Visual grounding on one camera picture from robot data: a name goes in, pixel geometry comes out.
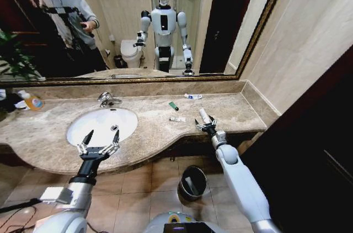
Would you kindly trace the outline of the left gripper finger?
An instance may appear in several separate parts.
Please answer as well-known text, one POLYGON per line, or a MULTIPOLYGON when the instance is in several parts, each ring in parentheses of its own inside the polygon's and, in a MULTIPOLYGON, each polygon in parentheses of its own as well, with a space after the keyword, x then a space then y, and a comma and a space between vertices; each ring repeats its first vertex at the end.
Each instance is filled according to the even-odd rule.
POLYGON ((90 143, 90 140, 93 136, 94 130, 91 130, 82 140, 82 142, 80 144, 77 144, 77 150, 79 152, 80 155, 84 155, 87 154, 87 146, 90 143))
POLYGON ((119 140, 120 140, 120 131, 117 129, 113 140, 110 145, 105 146, 103 149, 101 149, 101 154, 102 155, 113 155, 119 148, 119 140))

